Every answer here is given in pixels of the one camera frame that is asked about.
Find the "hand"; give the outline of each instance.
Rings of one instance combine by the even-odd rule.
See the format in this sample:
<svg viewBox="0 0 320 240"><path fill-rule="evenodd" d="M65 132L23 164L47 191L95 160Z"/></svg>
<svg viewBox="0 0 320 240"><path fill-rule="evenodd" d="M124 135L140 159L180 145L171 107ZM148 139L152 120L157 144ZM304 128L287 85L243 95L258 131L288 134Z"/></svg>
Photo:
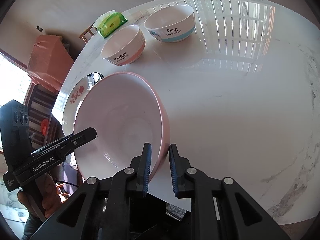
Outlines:
<svg viewBox="0 0 320 240"><path fill-rule="evenodd" d="M53 179L49 174L46 174L44 180L44 190L45 194L43 196L42 206L45 209L44 216L49 218L62 205L57 186L54 184ZM31 207L26 194L21 190L18 192L18 201L24 205L31 214L38 217Z"/></svg>

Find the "bowl with blue stripe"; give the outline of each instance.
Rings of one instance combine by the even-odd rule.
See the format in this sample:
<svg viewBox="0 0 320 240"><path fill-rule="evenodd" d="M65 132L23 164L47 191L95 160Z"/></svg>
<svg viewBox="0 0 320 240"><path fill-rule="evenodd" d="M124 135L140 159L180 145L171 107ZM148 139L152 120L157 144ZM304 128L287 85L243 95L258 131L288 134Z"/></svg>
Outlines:
<svg viewBox="0 0 320 240"><path fill-rule="evenodd" d="M151 14L144 22L144 27L159 41L182 41L196 27L195 12L189 5L169 6Z"/></svg>

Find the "green tissue package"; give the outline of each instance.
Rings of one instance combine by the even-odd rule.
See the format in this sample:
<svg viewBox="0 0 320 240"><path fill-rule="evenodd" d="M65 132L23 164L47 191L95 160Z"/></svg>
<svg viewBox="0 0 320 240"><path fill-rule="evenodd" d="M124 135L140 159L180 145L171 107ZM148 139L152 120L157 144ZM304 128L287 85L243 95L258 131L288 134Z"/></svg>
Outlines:
<svg viewBox="0 0 320 240"><path fill-rule="evenodd" d="M101 15L93 26L97 28L102 37L106 38L126 22L127 19L121 13L113 10Z"/></svg>

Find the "wall outlet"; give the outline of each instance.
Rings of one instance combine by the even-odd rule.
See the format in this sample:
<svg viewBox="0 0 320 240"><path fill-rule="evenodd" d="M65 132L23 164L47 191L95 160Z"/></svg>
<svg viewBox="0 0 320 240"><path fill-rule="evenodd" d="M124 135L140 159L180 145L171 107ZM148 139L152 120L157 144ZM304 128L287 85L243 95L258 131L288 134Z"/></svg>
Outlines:
<svg viewBox="0 0 320 240"><path fill-rule="evenodd" d="M40 32L43 31L43 29L41 27L39 27L39 26L37 26L37 30L40 31Z"/></svg>

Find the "pink fabric cover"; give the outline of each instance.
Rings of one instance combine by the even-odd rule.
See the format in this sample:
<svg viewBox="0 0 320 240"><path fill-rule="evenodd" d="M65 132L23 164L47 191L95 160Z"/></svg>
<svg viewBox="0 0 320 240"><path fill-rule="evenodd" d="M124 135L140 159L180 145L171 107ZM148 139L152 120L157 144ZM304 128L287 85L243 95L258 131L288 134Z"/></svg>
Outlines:
<svg viewBox="0 0 320 240"><path fill-rule="evenodd" d="M73 59L61 40L61 36L38 36L27 67L27 73L34 84L41 84L54 94L60 91L73 65Z"/></svg>

